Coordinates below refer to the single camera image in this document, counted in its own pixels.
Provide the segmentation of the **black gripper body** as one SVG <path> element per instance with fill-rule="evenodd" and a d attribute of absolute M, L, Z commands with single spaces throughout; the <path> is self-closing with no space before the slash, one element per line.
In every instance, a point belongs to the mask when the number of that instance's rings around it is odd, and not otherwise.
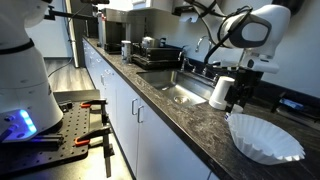
<path fill-rule="evenodd" d="M 262 76 L 262 72 L 239 68 L 234 84 L 229 87 L 225 96 L 227 105 L 238 104 L 244 106 L 253 95 L 254 88 L 259 84 Z"/>

